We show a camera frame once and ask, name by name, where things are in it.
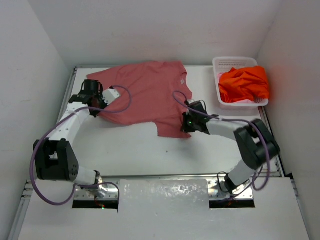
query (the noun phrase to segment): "red cloth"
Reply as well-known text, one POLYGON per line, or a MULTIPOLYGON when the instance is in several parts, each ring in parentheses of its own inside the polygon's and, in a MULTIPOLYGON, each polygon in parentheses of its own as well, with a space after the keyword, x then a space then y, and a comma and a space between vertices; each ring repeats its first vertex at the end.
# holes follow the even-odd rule
MULTIPOLYGON (((89 74, 87 78, 100 81, 103 89, 121 85, 127 87, 132 94, 132 104, 128 110, 116 114, 102 112, 100 117, 122 125, 154 122, 160 137, 189 138, 189 134, 180 130, 182 113, 186 109, 172 97, 173 91, 179 90, 188 99, 192 98, 186 76, 187 71, 179 61, 151 61, 113 67, 89 74)), ((126 91, 120 88, 117 90, 121 97, 110 104, 108 110, 123 109, 129 102, 126 91)), ((177 97, 184 101, 181 94, 177 94, 177 97)))

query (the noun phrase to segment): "gray wall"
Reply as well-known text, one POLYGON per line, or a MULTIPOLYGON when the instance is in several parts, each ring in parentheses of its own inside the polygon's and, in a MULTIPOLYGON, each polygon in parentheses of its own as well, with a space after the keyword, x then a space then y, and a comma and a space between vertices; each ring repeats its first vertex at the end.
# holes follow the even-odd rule
POLYGON ((281 0, 29 0, 68 66, 256 57, 281 0))
POLYGON ((6 239, 33 143, 57 121, 69 71, 27 0, 0 5, 0 239, 6 239))
POLYGON ((267 113, 311 239, 320 239, 320 1, 284 0, 259 53, 271 85, 267 113))

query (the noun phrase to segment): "white panel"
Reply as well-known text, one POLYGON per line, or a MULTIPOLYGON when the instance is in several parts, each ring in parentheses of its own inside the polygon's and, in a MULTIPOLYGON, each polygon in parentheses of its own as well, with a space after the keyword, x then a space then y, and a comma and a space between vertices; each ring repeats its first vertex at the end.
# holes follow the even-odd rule
POLYGON ((63 60, 123 64, 255 57, 281 0, 29 0, 63 60))
POLYGON ((26 0, 0 5, 0 239, 7 239, 33 143, 57 121, 69 73, 26 0))
MULTIPOLYGON (((37 182, 56 201, 72 190, 37 182)), ((289 178, 254 192, 255 208, 209 209, 206 187, 203 180, 121 180, 119 213, 51 206, 33 194, 19 240, 308 240, 289 178)))
MULTIPOLYGON (((209 114, 226 118, 260 119, 252 111, 220 108, 212 66, 186 66, 186 83, 193 99, 204 100, 209 114)), ((79 68, 72 94, 79 93, 87 74, 102 68, 79 68)), ((241 159, 236 141, 218 135, 192 133, 189 139, 159 137, 154 123, 121 126, 100 117, 88 118, 74 140, 79 164, 103 176, 215 174, 231 171, 241 159)), ((275 161, 271 171, 277 172, 275 161)))
POLYGON ((318 0, 285 0, 258 58, 271 85, 267 113, 312 239, 320 239, 319 11, 318 0))

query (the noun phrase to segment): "folded fabric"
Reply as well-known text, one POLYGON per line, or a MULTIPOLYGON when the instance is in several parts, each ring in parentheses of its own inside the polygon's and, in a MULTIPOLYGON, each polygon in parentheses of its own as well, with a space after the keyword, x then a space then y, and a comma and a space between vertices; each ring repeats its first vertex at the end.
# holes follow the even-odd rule
POLYGON ((255 98, 269 98, 269 84, 266 71, 261 66, 232 68, 220 77, 219 90, 221 100, 235 103, 255 98))
MULTIPOLYGON (((100 81, 103 89, 122 85, 132 94, 132 104, 126 111, 117 114, 102 112, 100 117, 122 125, 154 122, 160 137, 189 138, 189 134, 181 132, 182 114, 186 109, 172 97, 173 91, 179 90, 192 99, 186 76, 187 71, 179 61, 151 61, 113 67, 89 74, 87 78, 100 81)), ((117 90, 121 97, 110 104, 108 110, 123 109, 129 102, 128 94, 123 89, 117 90)), ((184 101, 181 94, 176 96, 184 101)))

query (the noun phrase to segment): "plastic basket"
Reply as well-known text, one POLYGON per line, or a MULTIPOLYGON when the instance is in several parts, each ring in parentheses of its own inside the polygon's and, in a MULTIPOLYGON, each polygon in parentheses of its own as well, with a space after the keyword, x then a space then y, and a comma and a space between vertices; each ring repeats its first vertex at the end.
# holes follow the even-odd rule
POLYGON ((215 57, 212 64, 216 92, 222 109, 252 110, 260 106, 266 106, 269 103, 269 99, 258 97, 254 99, 254 103, 227 103, 221 100, 218 75, 229 72, 231 68, 241 69, 257 66, 256 60, 250 57, 215 57))

